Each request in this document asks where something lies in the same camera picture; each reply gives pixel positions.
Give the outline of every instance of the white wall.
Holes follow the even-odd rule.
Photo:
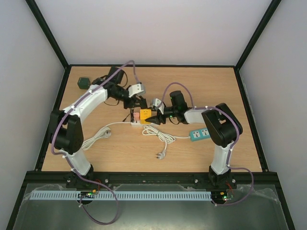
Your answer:
[[[70,64],[235,65],[271,0],[36,0]]]
[[[283,0],[241,70],[296,229],[307,225],[307,1]]]
[[[0,7],[0,229],[33,170],[64,69],[24,0]]]

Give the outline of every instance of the wooden table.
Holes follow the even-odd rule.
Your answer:
[[[79,77],[94,80],[106,75],[110,67],[72,67],[60,108],[65,108],[78,99],[85,90],[77,86]],[[135,84],[131,67],[124,68],[128,84]],[[232,68],[182,68],[182,67],[137,67],[137,75],[146,87],[144,97],[149,103],[153,98],[161,98],[165,87],[174,81],[184,84],[192,93],[198,107],[216,106],[226,103],[243,127],[243,134],[234,148],[231,165],[247,167],[253,172],[261,172],[260,162],[248,124],[236,77]],[[169,93],[181,90],[188,106],[189,95],[178,85],[173,85],[165,97],[166,105],[171,105]],[[112,98],[106,101],[115,104]],[[118,106],[99,105],[83,123],[84,139],[92,137],[103,126],[122,121],[129,111]],[[189,132],[205,127],[205,124],[166,125],[157,128],[175,136],[188,136]],[[111,125],[111,137],[98,140],[85,155],[95,171],[104,172],[207,172],[213,160],[214,143],[211,139],[191,142],[177,139],[167,146],[166,157],[156,158],[164,149],[164,143],[156,136],[143,136],[142,127],[130,124]],[[43,171],[69,171],[67,162],[60,156],[53,156],[50,145],[47,150]]]

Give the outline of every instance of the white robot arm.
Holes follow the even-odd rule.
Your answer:
[[[227,117],[222,115],[222,113],[226,113],[236,124],[239,134],[242,133],[241,124],[233,115],[228,106],[225,103],[221,103],[214,107],[217,110],[221,110],[221,113],[214,109],[187,108],[181,92],[171,92],[170,98],[172,102],[172,106],[170,107],[166,107],[163,103],[161,104],[161,100],[157,98],[153,99],[152,105],[157,109],[157,115],[148,118],[146,121],[156,124],[165,124],[166,118],[176,117],[178,122],[183,124],[205,123],[211,139],[215,143],[214,158],[210,166],[210,170],[216,175],[216,177],[228,172],[228,165],[232,155],[232,151],[230,151],[230,149],[236,139],[237,134],[232,122]]]
[[[50,115],[48,139],[51,143],[55,130],[58,128],[59,121],[69,113],[64,122],[64,125],[67,124],[67,127],[60,127],[54,147],[59,149],[63,158],[66,158],[69,165],[72,167],[71,170],[76,170],[80,175],[86,175],[91,168],[91,164],[86,159],[83,149],[81,148],[83,143],[82,123],[87,116],[108,97],[124,101],[124,105],[127,107],[147,107],[145,99],[136,97],[145,93],[145,87],[142,83],[132,85],[126,90],[114,83],[106,84],[98,90],[94,90],[96,87],[97,85],[91,85],[88,91],[80,97],[82,98],[89,94],[81,102],[79,102],[79,98],[72,105],[61,111],[54,110]]]

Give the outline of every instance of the green cube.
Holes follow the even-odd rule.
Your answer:
[[[89,78],[79,78],[78,86],[82,90],[88,90],[91,86],[91,81]]]

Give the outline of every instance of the cord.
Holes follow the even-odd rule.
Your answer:
[[[156,129],[152,126],[144,126],[144,130],[143,130],[142,134],[144,136],[157,136],[160,141],[165,142],[164,150],[157,154],[157,158],[160,159],[160,160],[162,160],[165,157],[167,144],[173,143],[176,140],[176,138],[181,138],[181,139],[190,138],[190,136],[188,136],[188,137],[172,136],[170,134],[160,132],[158,129]]]
[[[106,102],[104,102],[106,105],[110,105],[110,106],[116,106],[116,105],[118,105],[119,104],[119,100],[117,100],[117,103],[116,104],[108,104],[108,103],[106,103]]]
[[[126,76],[126,83],[123,86],[121,86],[121,87],[125,87],[128,84],[128,76],[127,76],[126,72],[124,72],[124,74]]]
[[[225,184],[229,187],[229,191],[232,193],[232,195],[235,196],[234,191],[232,191],[232,187],[231,187],[231,185],[229,184],[229,182],[226,181]]]
[[[109,138],[111,136],[111,129],[108,127],[113,124],[130,124],[130,122],[113,122],[102,127],[92,138],[85,140],[82,144],[83,150],[89,150],[90,147],[99,139]]]
[[[99,180],[99,179],[96,179],[95,181],[101,183],[101,180]],[[98,185],[98,191],[100,191],[100,185]]]
[[[170,121],[172,124],[174,124],[174,125],[179,125],[179,123],[180,123],[179,121],[178,121],[178,123],[177,123],[177,124],[176,124],[176,123],[174,123],[170,117],[169,117],[168,119],[169,119],[169,121]]]
[[[129,113],[129,114],[125,117],[125,119],[123,120],[123,122],[125,122],[125,121],[127,120],[127,118],[128,118],[129,115],[131,115],[131,113]]]

